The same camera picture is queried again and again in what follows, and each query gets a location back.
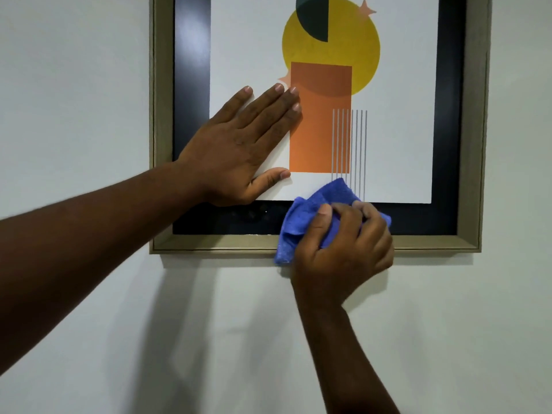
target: hand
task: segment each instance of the hand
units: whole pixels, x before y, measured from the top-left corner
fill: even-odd
[[[393,239],[374,206],[355,201],[333,209],[341,222],[332,243],[320,249],[332,219],[332,207],[324,204],[295,250],[292,284],[298,304],[341,307],[360,285],[393,264]]]
[[[249,204],[278,181],[291,176],[277,167],[254,178],[268,154],[301,115],[298,91],[276,84],[241,113],[251,87],[236,93],[204,124],[177,160],[198,184],[202,200],[216,206]]]

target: beige frame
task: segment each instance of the beige frame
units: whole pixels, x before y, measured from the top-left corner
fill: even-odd
[[[152,0],[150,49],[151,166],[172,160],[174,1]],[[491,0],[467,0],[460,133],[458,235],[395,236],[399,252],[481,251]],[[150,243],[153,254],[273,254],[275,235],[174,235],[172,227]]]

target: white wall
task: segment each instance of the white wall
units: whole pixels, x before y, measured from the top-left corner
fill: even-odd
[[[552,411],[552,0],[495,0],[484,252],[397,259],[350,302],[404,413]],[[0,216],[148,167],[148,0],[0,0]],[[0,379],[0,412],[319,413],[270,260],[116,270]]]

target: white paper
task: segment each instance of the white paper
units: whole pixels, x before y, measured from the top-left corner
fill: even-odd
[[[374,78],[352,97],[353,110],[368,111],[359,189],[371,202],[431,203],[439,0],[367,2],[381,53]],[[294,10],[295,0],[211,0],[211,116],[245,85],[260,95],[286,75],[281,43]],[[289,167],[289,135],[259,171],[273,166]],[[308,197],[331,179],[292,173],[260,199]]]

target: blue microfiber cloth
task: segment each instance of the blue microfiber cloth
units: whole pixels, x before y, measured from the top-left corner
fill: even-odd
[[[297,198],[289,208],[281,226],[280,240],[276,250],[274,262],[278,265],[289,264],[293,260],[295,247],[301,241],[303,235],[318,213],[318,209],[324,203],[345,203],[353,204],[355,200],[360,200],[353,191],[347,186],[342,178],[336,179],[325,186],[321,187],[315,194],[308,199]],[[387,222],[387,226],[391,226],[391,217],[381,214]],[[332,215],[332,223],[329,227],[328,234],[322,240],[321,248],[326,248],[334,239],[340,226],[340,217],[334,212]]]

